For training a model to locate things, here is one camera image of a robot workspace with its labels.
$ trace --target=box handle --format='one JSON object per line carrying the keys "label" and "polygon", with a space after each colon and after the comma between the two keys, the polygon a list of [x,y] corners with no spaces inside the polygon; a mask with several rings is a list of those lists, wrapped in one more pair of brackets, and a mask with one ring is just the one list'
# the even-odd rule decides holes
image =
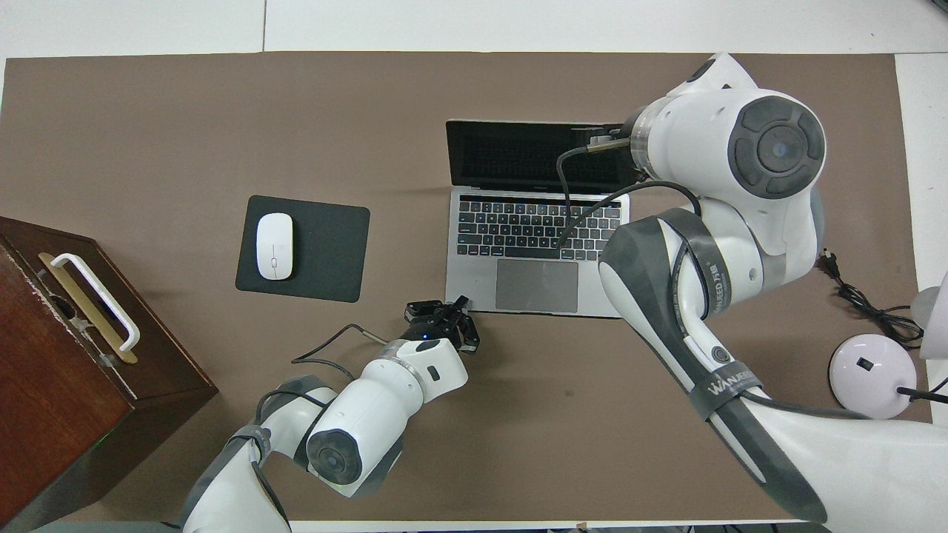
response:
{"label": "box handle", "polygon": [[99,297],[102,298],[102,301],[108,305],[109,309],[112,310],[112,313],[118,318],[118,321],[125,327],[125,330],[128,332],[128,339],[122,343],[118,348],[121,352],[127,352],[131,350],[133,346],[138,343],[141,334],[138,331],[138,326],[132,322],[131,317],[128,316],[128,313],[121,308],[116,299],[112,297],[112,294],[109,292],[105,285],[99,280],[99,277],[96,276],[95,272],[89,268],[89,265],[82,260],[82,257],[74,253],[62,253],[58,255],[55,259],[50,261],[50,265],[56,268],[62,268],[67,262],[71,262],[76,266],[76,269],[79,273],[85,278],[85,280],[92,285],[92,288],[95,289],[96,293],[99,294]]}

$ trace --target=laptop trackpad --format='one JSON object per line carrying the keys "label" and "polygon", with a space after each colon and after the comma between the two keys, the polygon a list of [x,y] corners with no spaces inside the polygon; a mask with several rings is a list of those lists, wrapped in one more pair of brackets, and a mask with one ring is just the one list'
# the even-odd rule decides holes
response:
{"label": "laptop trackpad", "polygon": [[497,308],[575,313],[579,263],[500,259]]}

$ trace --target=laptop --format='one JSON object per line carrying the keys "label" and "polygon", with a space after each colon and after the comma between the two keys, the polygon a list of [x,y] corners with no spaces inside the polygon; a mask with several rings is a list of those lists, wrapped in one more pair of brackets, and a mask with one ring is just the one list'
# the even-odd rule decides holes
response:
{"label": "laptop", "polygon": [[[620,196],[556,248],[566,208],[556,159],[621,124],[449,120],[451,204],[446,301],[473,311],[619,317],[599,280],[598,259],[629,221]],[[572,217],[633,182],[628,150],[573,156],[563,164]]]}

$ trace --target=laptop keyboard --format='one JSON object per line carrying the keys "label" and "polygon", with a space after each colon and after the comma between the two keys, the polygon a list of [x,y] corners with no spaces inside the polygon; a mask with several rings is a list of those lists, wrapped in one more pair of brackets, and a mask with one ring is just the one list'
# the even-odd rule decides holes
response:
{"label": "laptop keyboard", "polygon": [[[566,208],[560,199],[461,195],[458,215],[459,255],[531,257],[596,261],[606,241],[619,228],[619,203],[601,208],[579,223],[563,248],[556,239],[566,229]],[[573,200],[572,217],[594,202]]]}

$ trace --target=white table surface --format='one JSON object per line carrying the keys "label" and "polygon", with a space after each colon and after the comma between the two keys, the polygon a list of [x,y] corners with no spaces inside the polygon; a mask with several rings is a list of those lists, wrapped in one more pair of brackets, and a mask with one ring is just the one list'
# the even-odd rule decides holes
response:
{"label": "white table surface", "polygon": [[[0,0],[0,72],[13,57],[272,50],[893,53],[919,288],[938,285],[948,270],[948,13],[927,0]],[[929,362],[928,371],[934,385],[948,376],[948,361]],[[948,426],[948,409],[934,405],[933,418]],[[378,531],[575,524],[293,525]],[[589,523],[618,525],[646,523]]]}

